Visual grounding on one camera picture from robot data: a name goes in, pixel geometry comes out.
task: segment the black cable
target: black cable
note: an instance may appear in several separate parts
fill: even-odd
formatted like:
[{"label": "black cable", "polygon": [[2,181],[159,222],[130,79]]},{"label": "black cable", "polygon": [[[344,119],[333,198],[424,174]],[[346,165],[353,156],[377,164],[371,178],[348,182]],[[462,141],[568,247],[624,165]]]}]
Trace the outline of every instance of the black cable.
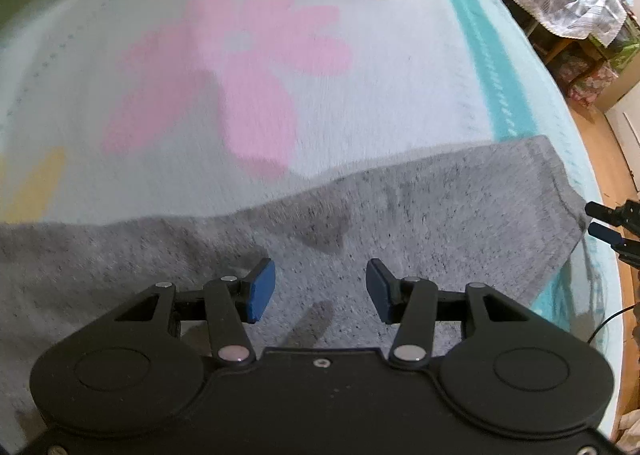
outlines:
[{"label": "black cable", "polygon": [[589,339],[587,340],[587,343],[591,343],[594,339],[594,337],[597,336],[598,332],[600,332],[602,330],[602,328],[609,323],[611,320],[613,320],[613,318],[615,318],[616,316],[620,316],[620,314],[625,313],[628,310],[631,310],[632,308],[634,308],[636,305],[630,305],[629,307],[627,307],[626,309],[623,310],[619,310],[618,312],[616,312],[615,314],[612,314],[611,316],[609,316],[606,320],[604,320],[600,325],[598,325],[598,327],[593,331],[593,334],[589,337]]}]

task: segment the bed sheet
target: bed sheet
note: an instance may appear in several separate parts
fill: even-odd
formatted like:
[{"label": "bed sheet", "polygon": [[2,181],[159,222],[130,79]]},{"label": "bed sheet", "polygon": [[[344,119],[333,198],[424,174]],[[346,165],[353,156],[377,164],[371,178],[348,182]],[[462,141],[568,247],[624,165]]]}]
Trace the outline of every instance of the bed sheet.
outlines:
[{"label": "bed sheet", "polygon": [[[576,191],[601,202],[564,99],[500,0],[0,5],[5,222],[219,215],[540,134]],[[613,252],[585,237],[532,308],[585,338],[621,305]],[[598,348],[616,374],[608,435],[622,321]]]}]

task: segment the white door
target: white door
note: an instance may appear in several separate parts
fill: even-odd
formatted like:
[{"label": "white door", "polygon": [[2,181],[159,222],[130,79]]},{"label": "white door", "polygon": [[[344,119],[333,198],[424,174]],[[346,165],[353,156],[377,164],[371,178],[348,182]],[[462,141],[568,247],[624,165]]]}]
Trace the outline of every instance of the white door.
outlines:
[{"label": "white door", "polygon": [[640,83],[620,99],[606,116],[634,176],[636,191],[640,192]]}]

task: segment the teal stripe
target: teal stripe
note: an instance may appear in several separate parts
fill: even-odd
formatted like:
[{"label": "teal stripe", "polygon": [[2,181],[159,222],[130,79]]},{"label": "teal stripe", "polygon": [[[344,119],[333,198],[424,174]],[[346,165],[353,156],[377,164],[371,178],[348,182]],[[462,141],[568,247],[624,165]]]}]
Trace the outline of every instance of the teal stripe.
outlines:
[{"label": "teal stripe", "polygon": [[[495,141],[539,135],[527,96],[494,25],[478,0],[451,0],[478,75]],[[571,266],[546,285],[531,308],[564,330],[574,317]]]},{"label": "teal stripe", "polygon": [[538,135],[520,79],[478,0],[451,0],[476,68],[494,140]]}]

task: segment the black robotic gripper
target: black robotic gripper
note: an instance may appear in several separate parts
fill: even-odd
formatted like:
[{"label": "black robotic gripper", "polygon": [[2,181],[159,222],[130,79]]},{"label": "black robotic gripper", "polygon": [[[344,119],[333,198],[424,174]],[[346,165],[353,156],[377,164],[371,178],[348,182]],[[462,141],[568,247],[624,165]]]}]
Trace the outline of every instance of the black robotic gripper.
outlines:
[{"label": "black robotic gripper", "polygon": [[[378,348],[267,348],[242,322],[274,289],[268,258],[244,279],[177,292],[159,282],[46,351],[31,371],[49,426],[22,455],[617,454],[596,427],[613,390],[606,360],[481,283],[464,293],[367,264]],[[211,355],[180,341],[206,320]],[[431,355],[436,321],[463,340]]]}]

